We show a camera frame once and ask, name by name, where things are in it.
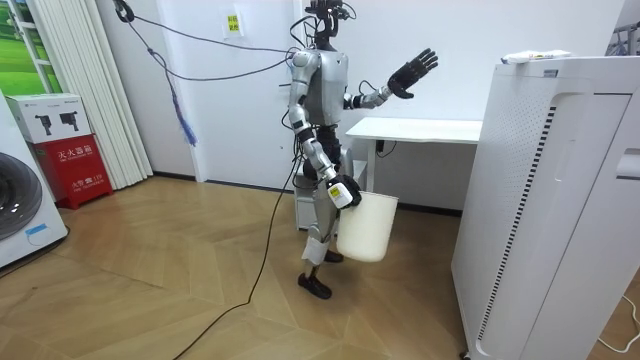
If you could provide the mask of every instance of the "air purifier vent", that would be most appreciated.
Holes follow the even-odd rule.
[[[518,210],[514,215],[513,223],[511,225],[511,231],[509,232],[509,240],[507,241],[507,245],[502,255],[502,260],[500,261],[500,267],[498,268],[498,274],[496,275],[496,280],[491,290],[491,296],[489,296],[489,302],[484,312],[484,317],[482,318],[482,325],[480,327],[480,332],[478,333],[479,341],[482,340],[482,337],[484,336],[484,332],[487,328],[487,324],[489,323],[489,317],[491,316],[491,311],[496,301],[496,296],[498,295],[498,289],[500,288],[500,283],[502,282],[504,270],[507,267],[507,260],[509,260],[509,255],[511,254],[511,248],[513,247],[513,242],[515,240],[516,233],[518,232],[518,227],[520,226],[522,212],[524,211],[525,205],[527,204],[529,192],[531,191],[533,179],[535,178],[536,171],[538,170],[538,164],[540,163],[540,158],[542,157],[542,151],[544,150],[544,145],[546,144],[547,138],[549,137],[549,131],[551,130],[551,123],[553,122],[553,117],[555,116],[555,113],[556,113],[556,107],[551,106],[549,108],[549,113],[547,115],[547,121],[544,123],[544,128],[542,129],[542,134],[540,135],[538,148],[534,155],[533,162],[531,163],[531,168],[529,170],[529,175],[524,185],[524,190],[520,197],[520,204],[518,206]]]

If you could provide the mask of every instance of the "white desk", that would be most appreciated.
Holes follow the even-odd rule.
[[[376,163],[376,140],[417,143],[477,144],[482,121],[429,120],[366,117],[347,135],[368,140],[367,188],[373,192]]]

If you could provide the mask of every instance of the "humanoid robot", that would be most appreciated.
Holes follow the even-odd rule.
[[[312,0],[306,12],[324,25],[316,30],[314,43],[293,55],[293,79],[289,100],[289,120],[307,160],[305,177],[315,181],[314,208],[317,222],[309,228],[303,259],[305,272],[298,285],[311,294],[329,299],[331,289],[317,278],[323,261],[341,262],[342,255],[331,252],[329,244],[340,209],[360,203],[360,188],[353,179],[353,159],[342,151],[335,129],[343,110],[373,109],[391,95],[411,99],[412,85],[438,66],[434,51],[427,49],[396,71],[385,86],[371,94],[346,93],[349,59],[335,50],[330,39],[338,34],[338,21],[350,17],[342,0]]]

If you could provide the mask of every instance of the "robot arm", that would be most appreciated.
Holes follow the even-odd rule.
[[[436,56],[436,52],[427,49],[391,75],[387,85],[373,93],[358,96],[345,94],[344,108],[373,109],[384,104],[389,100],[391,95],[396,95],[401,99],[411,99],[413,98],[413,94],[408,93],[407,89],[437,66],[438,57]]]
[[[309,122],[309,112],[304,107],[311,78],[320,68],[322,60],[313,52],[299,51],[294,55],[292,62],[294,69],[289,98],[291,127],[319,178],[326,182],[327,191],[336,207],[343,209],[358,205],[361,200],[358,184],[348,176],[338,175],[316,139]]]

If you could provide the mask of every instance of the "desk leg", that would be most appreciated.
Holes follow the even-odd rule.
[[[369,140],[367,155],[367,192],[373,192],[373,177],[376,174],[376,141]]]

